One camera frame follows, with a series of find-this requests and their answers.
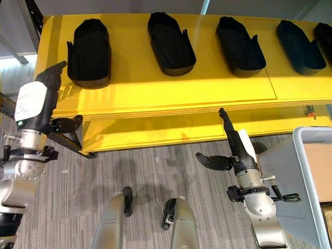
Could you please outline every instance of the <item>black cable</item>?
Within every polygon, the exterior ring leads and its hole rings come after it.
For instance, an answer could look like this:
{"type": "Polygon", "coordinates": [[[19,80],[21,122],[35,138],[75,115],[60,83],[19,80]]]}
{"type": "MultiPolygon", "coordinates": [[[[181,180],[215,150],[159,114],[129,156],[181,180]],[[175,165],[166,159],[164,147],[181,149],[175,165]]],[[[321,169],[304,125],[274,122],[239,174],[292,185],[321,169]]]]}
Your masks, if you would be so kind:
{"type": "Polygon", "coordinates": [[[277,185],[272,185],[271,187],[272,187],[275,195],[277,196],[277,197],[272,197],[272,200],[274,202],[284,201],[284,202],[295,203],[295,202],[301,201],[300,195],[298,193],[290,193],[288,195],[282,196],[277,185]]]}

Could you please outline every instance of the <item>white sticker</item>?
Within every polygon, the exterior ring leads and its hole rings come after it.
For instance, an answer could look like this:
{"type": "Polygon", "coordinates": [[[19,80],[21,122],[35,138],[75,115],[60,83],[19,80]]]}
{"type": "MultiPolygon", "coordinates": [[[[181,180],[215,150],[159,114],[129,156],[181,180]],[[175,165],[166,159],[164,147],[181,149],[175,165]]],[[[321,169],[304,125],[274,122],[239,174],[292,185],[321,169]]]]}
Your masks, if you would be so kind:
{"type": "Polygon", "coordinates": [[[47,87],[34,81],[20,88],[15,108],[15,121],[37,116],[43,109],[47,87]]]}

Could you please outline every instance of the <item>gray carpet floor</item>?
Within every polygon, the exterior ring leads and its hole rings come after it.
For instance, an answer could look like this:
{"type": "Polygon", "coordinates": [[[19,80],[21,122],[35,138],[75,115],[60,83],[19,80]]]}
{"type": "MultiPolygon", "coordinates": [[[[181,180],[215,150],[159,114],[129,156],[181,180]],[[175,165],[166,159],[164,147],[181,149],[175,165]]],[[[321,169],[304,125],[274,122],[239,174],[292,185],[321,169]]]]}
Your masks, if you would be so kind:
{"type": "MultiPolygon", "coordinates": [[[[34,63],[3,69],[1,92],[18,92],[33,80],[33,70],[34,63]]],[[[1,134],[15,129],[11,119],[1,116],[1,134]]],[[[269,148],[289,136],[252,141],[269,148]]],[[[178,195],[185,196],[193,209],[200,248],[256,248],[243,204],[232,204],[226,194],[227,187],[237,183],[233,171],[211,171],[195,158],[198,151],[230,156],[227,141],[109,151],[95,159],[48,144],[59,151],[59,159],[47,165],[15,248],[90,248],[103,209],[124,186],[134,190],[134,209],[124,219],[123,248],[170,248],[172,229],[164,231],[160,223],[165,202],[178,195]]],[[[293,248],[313,248],[288,237],[293,248]]]]}

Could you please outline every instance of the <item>yellow table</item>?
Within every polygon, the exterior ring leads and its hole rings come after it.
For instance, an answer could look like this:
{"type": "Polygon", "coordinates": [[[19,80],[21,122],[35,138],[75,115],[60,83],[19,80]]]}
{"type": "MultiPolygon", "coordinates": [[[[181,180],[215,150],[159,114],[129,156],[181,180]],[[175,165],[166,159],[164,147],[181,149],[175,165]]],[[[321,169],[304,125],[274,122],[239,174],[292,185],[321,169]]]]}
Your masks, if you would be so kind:
{"type": "MultiPolygon", "coordinates": [[[[188,29],[197,62],[183,76],[164,75],[150,46],[148,14],[51,16],[45,19],[35,74],[66,60],[66,41],[89,18],[108,28],[112,47],[109,86],[87,90],[62,74],[54,117],[82,114],[83,152],[225,138],[217,110],[250,135],[291,131],[295,126],[330,126],[326,110],[305,116],[305,105],[332,103],[332,69],[313,76],[292,68],[276,36],[280,20],[235,17],[258,41],[267,67],[251,78],[233,76],[216,35],[220,16],[171,15],[188,29]]],[[[295,22],[313,38],[315,23],[295,22]]]]}

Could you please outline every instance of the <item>gray plastic bin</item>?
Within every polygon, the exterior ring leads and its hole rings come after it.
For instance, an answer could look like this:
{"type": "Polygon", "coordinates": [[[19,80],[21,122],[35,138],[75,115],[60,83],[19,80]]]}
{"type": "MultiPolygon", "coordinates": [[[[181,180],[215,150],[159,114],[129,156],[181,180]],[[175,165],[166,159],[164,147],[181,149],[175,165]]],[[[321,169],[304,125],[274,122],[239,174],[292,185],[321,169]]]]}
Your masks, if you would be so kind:
{"type": "Polygon", "coordinates": [[[332,128],[299,127],[293,137],[258,156],[262,174],[273,174],[281,194],[299,193],[301,202],[276,203],[277,220],[289,233],[322,249],[330,249],[304,143],[332,143],[332,128]]]}

